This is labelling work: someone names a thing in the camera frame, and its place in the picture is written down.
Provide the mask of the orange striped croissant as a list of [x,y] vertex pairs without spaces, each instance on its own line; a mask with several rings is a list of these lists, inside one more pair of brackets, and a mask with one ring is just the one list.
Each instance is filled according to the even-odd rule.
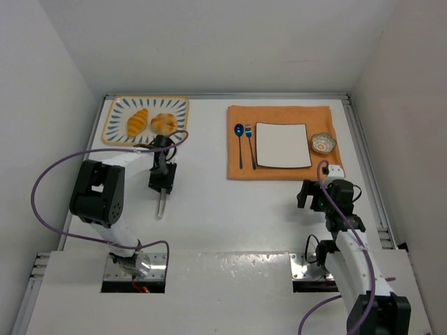
[[149,111],[143,108],[133,114],[127,121],[128,137],[135,137],[142,133],[147,127]]

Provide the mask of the silver metal tongs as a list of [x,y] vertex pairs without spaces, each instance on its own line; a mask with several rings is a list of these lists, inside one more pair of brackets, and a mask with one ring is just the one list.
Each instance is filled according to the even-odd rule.
[[164,216],[165,208],[166,208],[166,198],[167,191],[165,188],[162,188],[159,193],[159,202],[156,217],[161,220]]

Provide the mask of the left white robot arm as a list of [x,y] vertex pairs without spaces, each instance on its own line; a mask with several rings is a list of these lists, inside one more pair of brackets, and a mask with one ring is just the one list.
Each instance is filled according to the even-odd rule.
[[112,261],[134,278],[144,278],[152,269],[142,244],[121,219],[124,210],[125,182],[148,171],[148,187],[159,194],[157,218],[163,218],[167,195],[173,189],[177,164],[174,142],[157,135],[149,144],[137,148],[154,149],[154,160],[141,151],[130,151],[103,161],[82,162],[71,196],[72,215],[90,224],[110,248]]

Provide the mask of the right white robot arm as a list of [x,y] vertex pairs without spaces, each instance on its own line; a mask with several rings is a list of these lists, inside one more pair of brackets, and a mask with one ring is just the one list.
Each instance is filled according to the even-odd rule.
[[303,182],[298,207],[311,197],[311,210],[324,213],[332,236],[317,243],[316,264],[335,280],[348,312],[347,334],[408,334],[409,300],[388,284],[367,245],[366,228],[353,212],[361,194],[359,186],[342,179]]

